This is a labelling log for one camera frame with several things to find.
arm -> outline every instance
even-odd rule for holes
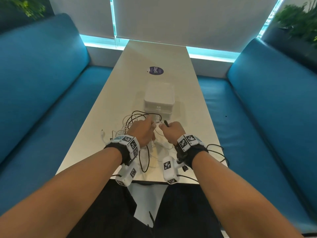
[[[134,122],[128,134],[143,147],[154,128],[149,116]],[[116,148],[106,148],[60,172],[0,217],[1,237],[66,237],[121,162]]]
[[[185,134],[180,123],[160,125],[176,145]],[[302,237],[288,220],[255,188],[205,151],[192,162],[199,184],[230,238]]]

black planter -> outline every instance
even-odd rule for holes
[[[43,13],[44,18],[53,16],[54,12],[50,1],[42,0],[42,4],[46,7],[46,11]],[[28,17],[24,12],[20,11],[10,3],[0,2],[0,33],[30,24],[37,20]]]
[[[278,27],[269,28],[261,40],[317,73],[317,49],[310,43]]]

black pants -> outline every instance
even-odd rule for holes
[[[126,187],[109,180],[68,238],[223,238],[219,222],[199,185],[167,187],[154,227],[136,218]]]

floor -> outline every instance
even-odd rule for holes
[[[132,183],[128,189],[133,196],[133,199],[137,203],[137,209],[135,211],[134,217],[144,224],[148,224],[150,227],[153,227],[153,222],[150,218],[149,211],[155,220],[166,188],[167,185],[144,186]],[[222,231],[222,233],[224,238],[228,237],[225,231]]]

hand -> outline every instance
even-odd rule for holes
[[[152,121],[152,116],[148,115],[145,120],[134,121],[126,134],[136,137],[140,148],[143,148],[151,140],[155,140],[155,128],[156,124]]]
[[[160,124],[159,127],[163,131],[167,141],[171,144],[177,145],[177,140],[186,132],[179,122],[172,122],[168,125],[169,127],[167,127],[165,124]]]

